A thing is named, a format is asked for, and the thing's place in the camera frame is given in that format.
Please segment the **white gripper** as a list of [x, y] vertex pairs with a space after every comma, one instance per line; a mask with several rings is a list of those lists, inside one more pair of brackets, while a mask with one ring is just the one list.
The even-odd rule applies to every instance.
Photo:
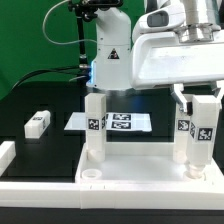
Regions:
[[174, 32], [148, 33], [134, 43], [130, 59], [130, 83], [134, 89], [171, 86], [171, 96], [182, 113], [191, 105], [184, 85], [215, 82], [214, 96], [224, 96], [224, 30], [211, 42], [180, 43]]

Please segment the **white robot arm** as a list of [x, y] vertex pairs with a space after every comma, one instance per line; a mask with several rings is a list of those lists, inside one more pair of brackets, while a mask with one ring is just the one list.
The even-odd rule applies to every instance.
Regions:
[[97, 55], [87, 86], [103, 91], [171, 87], [183, 111], [185, 86], [224, 80], [220, 0], [144, 0], [132, 24], [115, 7], [97, 11]]

